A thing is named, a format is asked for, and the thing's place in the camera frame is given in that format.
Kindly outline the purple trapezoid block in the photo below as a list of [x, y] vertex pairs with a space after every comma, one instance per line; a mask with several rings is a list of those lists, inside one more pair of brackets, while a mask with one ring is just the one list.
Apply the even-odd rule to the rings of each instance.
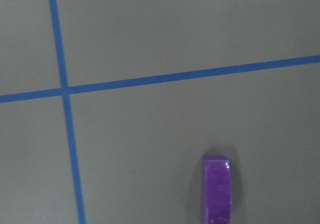
[[230, 223], [232, 179], [229, 160], [222, 155], [202, 157], [201, 223]]

